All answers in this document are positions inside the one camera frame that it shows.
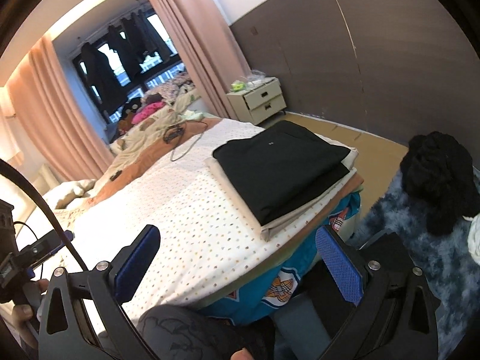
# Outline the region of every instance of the finger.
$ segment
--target finger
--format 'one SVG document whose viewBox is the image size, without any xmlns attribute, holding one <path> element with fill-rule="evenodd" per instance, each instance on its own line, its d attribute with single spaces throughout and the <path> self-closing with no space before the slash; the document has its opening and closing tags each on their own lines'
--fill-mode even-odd
<svg viewBox="0 0 480 360">
<path fill-rule="evenodd" d="M 22 304 L 19 306 L 14 306 L 11 311 L 11 317 L 13 318 L 13 322 L 15 327 L 18 327 L 23 322 L 29 321 L 33 317 L 33 310 L 27 304 Z"/>
<path fill-rule="evenodd" d="M 33 310 L 27 304 L 14 306 L 11 311 L 12 322 L 17 329 L 20 337 L 32 348 L 36 348 L 38 343 L 33 337 L 30 330 L 26 327 L 25 322 L 29 321 L 33 317 Z"/>
<path fill-rule="evenodd" d="M 40 279 L 39 281 L 37 281 L 37 284 L 38 288 L 40 289 L 40 293 L 44 293 L 49 287 L 48 279 Z"/>
<path fill-rule="evenodd" d="M 243 348 L 242 350 L 235 352 L 230 360 L 254 360 L 254 358 L 245 348 Z"/>
</svg>

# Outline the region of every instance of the folded black shirt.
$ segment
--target folded black shirt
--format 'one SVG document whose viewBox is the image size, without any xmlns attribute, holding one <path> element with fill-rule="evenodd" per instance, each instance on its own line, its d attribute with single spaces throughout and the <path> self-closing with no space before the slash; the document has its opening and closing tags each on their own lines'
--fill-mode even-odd
<svg viewBox="0 0 480 360">
<path fill-rule="evenodd" d="M 265 225 L 320 196 L 349 171 L 350 153 L 308 129 L 282 120 L 248 139 L 229 140 L 213 151 L 226 176 Z"/>
</svg>

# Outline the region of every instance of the black cable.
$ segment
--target black cable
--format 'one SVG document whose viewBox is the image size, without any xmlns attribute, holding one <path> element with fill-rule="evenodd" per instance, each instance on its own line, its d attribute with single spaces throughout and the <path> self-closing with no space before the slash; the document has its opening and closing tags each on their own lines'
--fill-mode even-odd
<svg viewBox="0 0 480 360">
<path fill-rule="evenodd" d="M 25 177 L 23 177 L 23 175 L 18 170 L 16 170 L 9 163 L 3 161 L 2 159 L 0 159 L 0 174 L 6 179 L 10 180 L 16 186 L 18 186 L 23 192 L 27 194 L 30 199 L 33 200 L 33 202 L 40 208 L 40 210 L 42 210 L 46 218 L 50 221 L 53 229 L 57 232 L 58 236 L 63 241 L 63 244 L 78 262 L 80 268 L 83 271 L 88 271 L 87 265 L 83 261 L 82 257 L 80 257 L 80 254 L 78 254 L 75 247 L 71 244 L 70 240 L 63 233 L 62 226 L 58 222 L 57 217 L 52 212 L 47 202 L 45 202 L 45 200 L 42 198 L 42 195 L 40 195 L 40 193 L 35 189 L 35 187 Z"/>
<path fill-rule="evenodd" d="M 13 225 L 14 225 L 14 226 L 15 226 L 15 225 L 24 225 L 24 226 L 27 226 L 27 227 L 30 229 L 30 231 L 32 232 L 32 234 L 33 234 L 33 236 L 35 237 L 35 239 L 38 241 L 38 237 L 37 237 L 37 235 L 35 234 L 35 232 L 34 232 L 34 231 L 32 230 L 32 228 L 31 228 L 30 226 L 28 226 L 25 222 L 15 221 L 15 222 L 13 223 Z M 43 277 L 43 263 L 42 263 L 42 270 L 40 271 L 40 280 L 42 279 L 42 277 Z"/>
<path fill-rule="evenodd" d="M 173 159 L 173 155 L 175 154 L 175 149 L 177 149 L 177 147 L 179 147 L 180 142 L 182 141 L 183 135 L 185 134 L 186 127 L 182 127 L 182 125 L 186 125 L 186 122 L 202 123 L 203 125 L 205 125 L 205 130 L 203 130 L 200 133 L 198 138 L 191 144 L 191 146 L 187 149 L 186 152 L 184 152 L 180 157 Z M 179 124 L 176 124 L 174 126 L 170 126 L 169 129 L 167 129 L 165 131 L 165 134 L 163 135 L 164 142 L 165 143 L 170 143 L 174 138 L 180 137 L 179 140 L 177 141 L 177 143 L 175 144 L 175 147 L 172 149 L 172 152 L 171 152 L 171 155 L 170 155 L 170 161 L 174 162 L 174 161 L 177 161 L 177 160 L 185 157 L 188 154 L 188 152 L 193 148 L 193 146 L 195 146 L 195 144 L 203 137 L 203 135 L 205 134 L 205 131 L 207 131 L 207 128 L 208 128 L 208 124 L 205 123 L 205 122 L 202 122 L 200 120 L 186 120 L 183 123 L 179 123 Z M 170 130 L 173 130 L 173 132 L 172 132 L 173 137 L 168 135 Z"/>
</svg>

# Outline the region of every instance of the white dotted bedsheet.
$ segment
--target white dotted bedsheet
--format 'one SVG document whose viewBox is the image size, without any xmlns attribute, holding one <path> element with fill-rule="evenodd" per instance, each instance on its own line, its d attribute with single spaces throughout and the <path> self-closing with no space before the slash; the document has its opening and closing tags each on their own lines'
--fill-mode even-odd
<svg viewBox="0 0 480 360">
<path fill-rule="evenodd" d="M 324 199 L 265 242 L 255 236 L 204 164 L 216 147 L 260 131 L 260 127 L 225 119 L 185 157 L 171 162 L 170 154 L 165 155 L 141 178 L 76 221 L 73 244 L 90 269 L 101 260 L 111 261 L 145 225 L 159 228 L 160 250 L 133 300 L 123 305 L 131 320 L 157 304 L 194 303 L 237 280 L 312 220 L 354 174 L 353 170 Z M 174 156 L 196 138 L 179 147 Z M 65 266 L 69 272 L 79 270 L 69 255 Z M 101 331 L 99 318 L 92 314 L 91 318 L 95 330 Z"/>
</svg>

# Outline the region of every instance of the pink cloth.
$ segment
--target pink cloth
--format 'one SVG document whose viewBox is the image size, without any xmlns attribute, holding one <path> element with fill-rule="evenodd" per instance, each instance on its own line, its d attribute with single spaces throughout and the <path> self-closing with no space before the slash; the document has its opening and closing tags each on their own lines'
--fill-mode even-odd
<svg viewBox="0 0 480 360">
<path fill-rule="evenodd" d="M 131 123 L 139 124 L 140 122 L 143 122 L 145 119 L 147 119 L 147 117 L 154 114 L 159 109 L 162 109 L 163 107 L 165 107 L 165 105 L 166 104 L 163 101 L 146 105 L 145 107 L 142 108 L 140 112 L 137 112 L 135 114 L 135 116 L 131 120 Z"/>
<path fill-rule="evenodd" d="M 250 68 L 213 0 L 149 0 L 211 112 L 237 119 L 226 92 Z"/>
</svg>

